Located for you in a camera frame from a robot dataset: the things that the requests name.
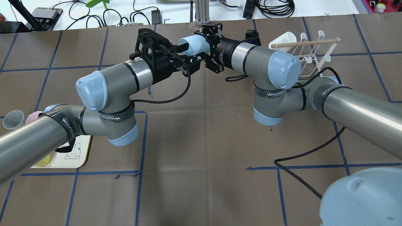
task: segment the white tray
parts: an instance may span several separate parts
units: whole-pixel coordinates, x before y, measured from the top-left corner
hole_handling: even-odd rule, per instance
[[[89,144],[92,136],[78,136],[74,148],[69,153],[52,152],[50,162],[42,167],[33,166],[31,168],[78,168],[82,166],[89,152]]]

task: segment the white desk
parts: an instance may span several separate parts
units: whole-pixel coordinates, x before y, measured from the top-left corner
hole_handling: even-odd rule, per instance
[[[24,6],[28,11],[32,12],[37,7],[51,7],[59,3],[60,0],[23,0]],[[230,5],[243,5],[245,0],[227,0]],[[362,10],[362,3],[360,0],[294,0],[295,12],[293,17],[296,16],[323,16],[323,15],[344,15],[344,14],[359,14],[365,13]],[[73,20],[68,16],[68,10],[71,6],[71,2],[64,3],[56,6],[56,8],[62,8],[64,10],[61,18],[59,19],[54,30],[64,30],[70,25]],[[162,12],[162,19],[166,20],[166,23],[185,23],[190,22],[190,2],[163,2],[159,0],[136,0],[135,8],[142,9],[148,6],[156,6]],[[193,21],[195,21],[195,3],[193,4]],[[108,4],[108,8],[117,10],[122,16],[128,17],[133,12],[133,2],[128,0],[112,0]],[[102,14],[105,8],[103,4],[98,4],[91,8],[90,15],[96,14],[102,18]],[[143,11],[145,15],[151,20],[151,10]],[[26,23],[26,20],[14,10],[18,21]],[[0,12],[10,21],[15,21],[15,17],[11,11],[10,4],[7,0],[0,0]],[[88,8],[84,4],[77,3],[72,9],[72,17],[79,18],[86,15]],[[212,21],[225,21],[225,20],[244,20],[243,10],[238,8],[228,8],[219,2],[209,3],[209,16]],[[255,9],[253,19],[265,18],[258,9]],[[108,25],[116,25],[120,17],[113,11],[107,11],[105,13],[105,19]],[[135,17],[136,23],[147,24],[147,20],[137,15]],[[70,29],[85,28],[86,18],[76,22]],[[88,28],[98,27],[98,22],[91,18],[88,22]]]

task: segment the gray cup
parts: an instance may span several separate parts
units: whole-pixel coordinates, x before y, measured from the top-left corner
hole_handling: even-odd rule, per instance
[[[3,126],[6,129],[18,129],[25,125],[27,115],[20,110],[14,110],[8,113],[3,120]]]

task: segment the metal stand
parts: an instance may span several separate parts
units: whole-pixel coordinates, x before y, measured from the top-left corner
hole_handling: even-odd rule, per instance
[[[195,0],[195,12],[197,25],[209,22],[209,0]]]

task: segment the cartoon bunny drawing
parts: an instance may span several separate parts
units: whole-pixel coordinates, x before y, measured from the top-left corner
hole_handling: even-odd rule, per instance
[[[64,159],[80,159],[80,154],[81,154],[81,144],[75,143],[73,150],[69,153],[66,153]]]

